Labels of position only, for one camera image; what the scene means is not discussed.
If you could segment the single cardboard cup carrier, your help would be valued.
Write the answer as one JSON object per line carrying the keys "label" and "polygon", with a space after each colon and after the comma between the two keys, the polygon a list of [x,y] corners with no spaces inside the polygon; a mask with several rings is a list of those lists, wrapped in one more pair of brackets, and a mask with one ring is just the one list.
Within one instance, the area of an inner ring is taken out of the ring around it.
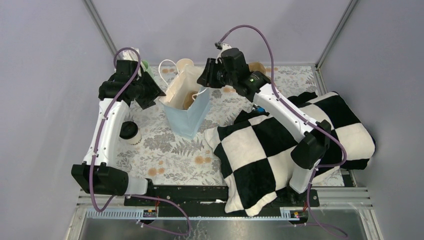
{"label": "single cardboard cup carrier", "polygon": [[182,105],[183,110],[188,110],[190,106],[194,103],[194,101],[196,100],[196,97],[197,97],[197,92],[195,91],[189,92],[183,101],[183,105]]}

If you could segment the black plastic cup lid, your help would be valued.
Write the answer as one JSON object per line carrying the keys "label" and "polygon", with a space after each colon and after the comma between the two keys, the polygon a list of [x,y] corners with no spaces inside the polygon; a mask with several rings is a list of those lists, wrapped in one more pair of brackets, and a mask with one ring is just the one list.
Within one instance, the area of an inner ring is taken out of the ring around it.
{"label": "black plastic cup lid", "polygon": [[124,140],[130,140],[134,138],[139,132],[137,124],[133,121],[124,121],[121,125],[119,137]]}

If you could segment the single white paper cup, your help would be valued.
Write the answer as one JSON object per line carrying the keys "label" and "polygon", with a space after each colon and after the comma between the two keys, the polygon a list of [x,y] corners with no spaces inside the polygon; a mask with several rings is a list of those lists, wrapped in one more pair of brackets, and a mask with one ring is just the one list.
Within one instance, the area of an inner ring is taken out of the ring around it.
{"label": "single white paper cup", "polygon": [[142,134],[138,131],[133,137],[127,139],[127,143],[133,146],[136,146],[141,143]]}

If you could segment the light blue paper bag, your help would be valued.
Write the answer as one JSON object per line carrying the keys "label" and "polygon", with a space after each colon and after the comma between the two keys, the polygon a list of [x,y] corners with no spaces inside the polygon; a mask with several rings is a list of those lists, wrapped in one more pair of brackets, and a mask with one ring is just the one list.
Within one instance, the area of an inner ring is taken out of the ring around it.
{"label": "light blue paper bag", "polygon": [[165,96],[159,98],[171,130],[184,138],[194,139],[211,106],[210,90],[197,83],[204,72],[189,58],[168,60],[177,70],[166,83]]}

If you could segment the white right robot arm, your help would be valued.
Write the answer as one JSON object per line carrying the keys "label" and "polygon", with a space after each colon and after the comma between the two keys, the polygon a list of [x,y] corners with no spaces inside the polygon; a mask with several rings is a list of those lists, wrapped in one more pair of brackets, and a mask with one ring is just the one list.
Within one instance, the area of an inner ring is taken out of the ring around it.
{"label": "white right robot arm", "polygon": [[208,58],[196,81],[203,87],[219,89],[233,87],[250,102],[264,108],[280,122],[297,142],[291,152],[295,167],[287,191],[287,201],[293,206],[306,199],[306,190],[330,146],[331,126],[326,120],[318,122],[285,98],[264,73],[251,71],[244,54],[235,47],[222,49],[217,58]]}

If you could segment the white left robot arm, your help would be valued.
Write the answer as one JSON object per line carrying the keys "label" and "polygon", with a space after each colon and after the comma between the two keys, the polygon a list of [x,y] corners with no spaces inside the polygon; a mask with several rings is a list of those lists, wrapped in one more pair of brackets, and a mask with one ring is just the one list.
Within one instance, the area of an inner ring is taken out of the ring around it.
{"label": "white left robot arm", "polygon": [[115,73],[99,87],[98,118],[91,144],[81,164],[74,164],[71,175],[87,193],[98,195],[136,195],[144,206],[152,204],[155,192],[148,187],[146,178],[130,177],[118,169],[116,160],[119,140],[129,140],[137,135],[123,133],[125,116],[132,102],[137,102],[145,110],[154,106],[158,97],[165,93],[156,84],[153,77],[142,70],[134,60],[117,60]]}

